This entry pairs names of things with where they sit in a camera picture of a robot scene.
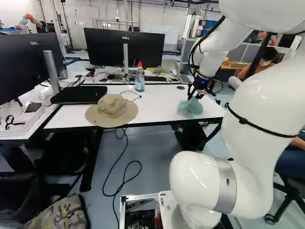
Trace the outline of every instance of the black laptop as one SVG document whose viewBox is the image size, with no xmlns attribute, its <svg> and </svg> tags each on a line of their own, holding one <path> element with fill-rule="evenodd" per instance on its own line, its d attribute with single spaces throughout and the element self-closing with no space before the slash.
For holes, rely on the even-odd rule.
<svg viewBox="0 0 305 229">
<path fill-rule="evenodd" d="M 66 87 L 51 98 L 52 104 L 97 104 L 107 94 L 106 86 Z"/>
</svg>

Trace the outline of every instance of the water bottle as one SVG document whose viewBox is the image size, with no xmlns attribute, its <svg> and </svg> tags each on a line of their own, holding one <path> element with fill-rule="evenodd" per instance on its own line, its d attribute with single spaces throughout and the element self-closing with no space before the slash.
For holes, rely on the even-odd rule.
<svg viewBox="0 0 305 229">
<path fill-rule="evenodd" d="M 142 62 L 139 61 L 138 63 L 138 71 L 134 79 L 134 87 L 135 90 L 138 92 L 143 92 L 145 87 L 145 80 L 144 80 L 144 71 L 142 69 Z"/>
</svg>

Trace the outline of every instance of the chair wheel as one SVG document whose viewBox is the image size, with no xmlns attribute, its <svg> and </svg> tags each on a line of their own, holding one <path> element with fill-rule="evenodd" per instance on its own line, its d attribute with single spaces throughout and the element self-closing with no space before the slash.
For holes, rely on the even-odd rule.
<svg viewBox="0 0 305 229">
<path fill-rule="evenodd" d="M 274 225 L 276 223 L 276 221 L 274 220 L 274 217 L 273 215 L 270 215 L 270 214 L 266 214 L 264 216 L 264 220 L 267 224 L 269 225 Z"/>
</svg>

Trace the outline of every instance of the dell monitor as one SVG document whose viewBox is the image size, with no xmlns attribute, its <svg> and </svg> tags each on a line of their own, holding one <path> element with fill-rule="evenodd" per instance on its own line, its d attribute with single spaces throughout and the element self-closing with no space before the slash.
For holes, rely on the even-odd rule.
<svg viewBox="0 0 305 229">
<path fill-rule="evenodd" d="M 128 62 L 144 68 L 160 67 L 164 34 L 84 28 L 90 63 L 123 66 L 123 44 L 128 44 Z"/>
<path fill-rule="evenodd" d="M 55 33 L 0 35 L 0 105 L 49 78 L 44 50 L 53 52 L 59 75 L 64 59 Z"/>
</svg>

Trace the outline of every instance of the camouflage bag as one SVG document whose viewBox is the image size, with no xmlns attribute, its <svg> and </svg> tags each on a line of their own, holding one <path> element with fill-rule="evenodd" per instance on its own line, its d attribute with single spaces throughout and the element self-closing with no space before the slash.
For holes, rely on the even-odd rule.
<svg viewBox="0 0 305 229">
<path fill-rule="evenodd" d="M 78 195 L 56 201 L 25 225 L 25 229 L 87 229 L 88 227 L 89 223 Z"/>
</svg>

